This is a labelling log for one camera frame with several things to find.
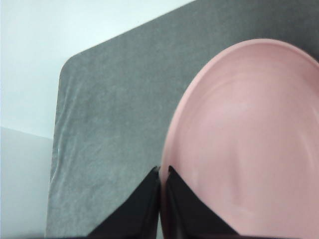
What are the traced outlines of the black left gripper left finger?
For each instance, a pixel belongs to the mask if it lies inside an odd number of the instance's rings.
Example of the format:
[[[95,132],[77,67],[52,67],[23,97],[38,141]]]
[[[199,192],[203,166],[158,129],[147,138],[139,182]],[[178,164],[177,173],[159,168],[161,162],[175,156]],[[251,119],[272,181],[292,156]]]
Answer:
[[[159,168],[154,167],[128,199],[94,228],[88,238],[155,239],[159,207]]]

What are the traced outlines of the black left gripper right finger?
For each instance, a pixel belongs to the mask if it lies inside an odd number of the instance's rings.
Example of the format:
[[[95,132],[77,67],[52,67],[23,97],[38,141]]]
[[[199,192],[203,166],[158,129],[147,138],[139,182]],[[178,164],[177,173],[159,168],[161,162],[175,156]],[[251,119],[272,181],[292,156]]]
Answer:
[[[165,221],[168,239],[239,239],[241,237],[195,195],[172,166],[168,168],[165,186]]]

